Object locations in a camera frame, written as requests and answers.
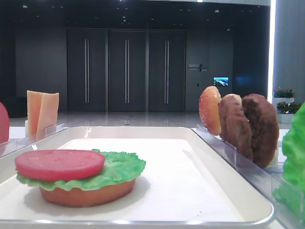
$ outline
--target white tray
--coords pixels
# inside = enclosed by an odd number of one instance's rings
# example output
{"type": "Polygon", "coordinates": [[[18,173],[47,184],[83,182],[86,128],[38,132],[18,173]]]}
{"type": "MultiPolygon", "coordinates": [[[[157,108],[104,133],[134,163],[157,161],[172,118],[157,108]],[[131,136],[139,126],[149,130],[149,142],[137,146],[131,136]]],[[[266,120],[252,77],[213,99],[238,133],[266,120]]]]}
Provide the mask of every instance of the white tray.
{"type": "Polygon", "coordinates": [[[0,158],[0,168],[1,229],[267,228],[275,218],[273,205],[188,128],[68,128],[0,158]],[[147,163],[128,196],[64,208],[15,177],[17,155],[55,148],[135,152],[147,163]]]}

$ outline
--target dark wall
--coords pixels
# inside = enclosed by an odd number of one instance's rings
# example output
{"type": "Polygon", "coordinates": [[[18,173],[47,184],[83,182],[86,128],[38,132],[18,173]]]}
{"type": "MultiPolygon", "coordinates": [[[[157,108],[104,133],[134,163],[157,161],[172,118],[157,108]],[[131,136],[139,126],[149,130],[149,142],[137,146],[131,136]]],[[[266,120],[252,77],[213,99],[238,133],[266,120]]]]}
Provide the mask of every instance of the dark wall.
{"type": "Polygon", "coordinates": [[[67,40],[65,28],[22,28],[16,31],[17,96],[27,90],[60,93],[67,110],[67,40]]]}
{"type": "Polygon", "coordinates": [[[305,1],[277,0],[274,42],[274,88],[293,88],[305,101],[305,1]]]}
{"type": "Polygon", "coordinates": [[[241,97],[251,93],[267,97],[269,59],[268,9],[254,22],[241,25],[234,31],[234,94],[241,97]]]}
{"type": "Polygon", "coordinates": [[[0,101],[16,96],[15,30],[0,26],[0,101]]]}
{"type": "Polygon", "coordinates": [[[232,92],[233,34],[231,31],[188,31],[186,67],[202,64],[207,72],[186,69],[185,110],[198,111],[203,90],[213,85],[213,77],[229,77],[228,87],[218,87],[222,96],[232,92]]]}

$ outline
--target bottom bun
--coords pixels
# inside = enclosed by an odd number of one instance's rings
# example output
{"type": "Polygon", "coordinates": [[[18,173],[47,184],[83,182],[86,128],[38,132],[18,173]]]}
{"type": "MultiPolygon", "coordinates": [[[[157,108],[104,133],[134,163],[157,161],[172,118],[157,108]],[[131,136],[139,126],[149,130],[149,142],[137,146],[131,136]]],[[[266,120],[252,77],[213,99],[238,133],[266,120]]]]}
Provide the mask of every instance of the bottom bun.
{"type": "Polygon", "coordinates": [[[91,191],[83,191],[80,188],[73,188],[71,191],[65,191],[57,187],[53,191],[47,191],[40,188],[40,192],[42,197],[50,203],[66,207],[85,208],[106,204],[126,196],[133,190],[134,183],[135,179],[91,191]]]}

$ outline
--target light strip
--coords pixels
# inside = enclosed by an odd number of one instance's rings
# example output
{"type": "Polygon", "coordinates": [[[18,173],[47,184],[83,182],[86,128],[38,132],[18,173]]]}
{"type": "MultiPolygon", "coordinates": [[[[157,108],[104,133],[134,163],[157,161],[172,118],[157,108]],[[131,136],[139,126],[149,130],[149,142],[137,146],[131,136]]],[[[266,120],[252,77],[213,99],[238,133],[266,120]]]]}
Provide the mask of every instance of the light strip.
{"type": "Polygon", "coordinates": [[[267,100],[272,103],[273,97],[273,71],[275,58],[275,11],[276,0],[271,0],[270,5],[270,37],[269,37],[269,69],[268,69],[268,93],[267,100]]]}

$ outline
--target vertical door handle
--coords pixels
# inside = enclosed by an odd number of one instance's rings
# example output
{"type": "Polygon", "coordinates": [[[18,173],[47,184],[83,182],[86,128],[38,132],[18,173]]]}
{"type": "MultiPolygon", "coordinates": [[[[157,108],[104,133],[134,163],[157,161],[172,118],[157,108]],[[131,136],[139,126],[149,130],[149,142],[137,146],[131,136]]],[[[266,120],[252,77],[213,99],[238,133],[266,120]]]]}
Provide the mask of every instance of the vertical door handle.
{"type": "Polygon", "coordinates": [[[125,40],[125,103],[127,104],[127,39],[125,40]]]}
{"type": "Polygon", "coordinates": [[[128,49],[128,58],[127,58],[127,61],[128,61],[128,72],[127,72],[127,85],[128,85],[128,96],[127,96],[127,104],[129,104],[129,98],[130,98],[130,55],[129,55],[129,51],[130,51],[130,45],[129,45],[129,39],[128,39],[128,46],[127,46],[127,49],[128,49]]]}
{"type": "Polygon", "coordinates": [[[166,73],[166,104],[169,97],[169,80],[170,80],[170,41],[167,41],[167,73],[166,73]]]}
{"type": "Polygon", "coordinates": [[[90,102],[90,45],[85,39],[85,103],[90,102]]]}
{"type": "Polygon", "coordinates": [[[166,82],[167,82],[167,41],[165,41],[165,49],[164,49],[164,104],[166,104],[166,82]]]}

